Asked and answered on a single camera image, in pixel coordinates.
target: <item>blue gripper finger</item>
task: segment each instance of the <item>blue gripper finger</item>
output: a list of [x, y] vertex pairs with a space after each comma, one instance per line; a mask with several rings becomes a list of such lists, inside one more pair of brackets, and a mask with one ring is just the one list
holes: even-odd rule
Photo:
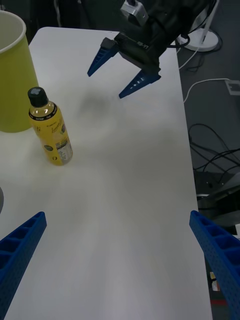
[[91, 77], [94, 72], [96, 72], [104, 63], [106, 63], [110, 58], [114, 57], [115, 54], [119, 52], [118, 45], [114, 40], [108, 38], [103, 39], [101, 47], [98, 50], [87, 75]]
[[147, 74], [141, 70], [136, 77], [126, 86], [124, 90], [119, 94], [119, 98], [122, 99], [126, 96], [131, 95], [133, 92], [152, 84], [153, 82], [159, 80], [161, 76], [157, 74]]

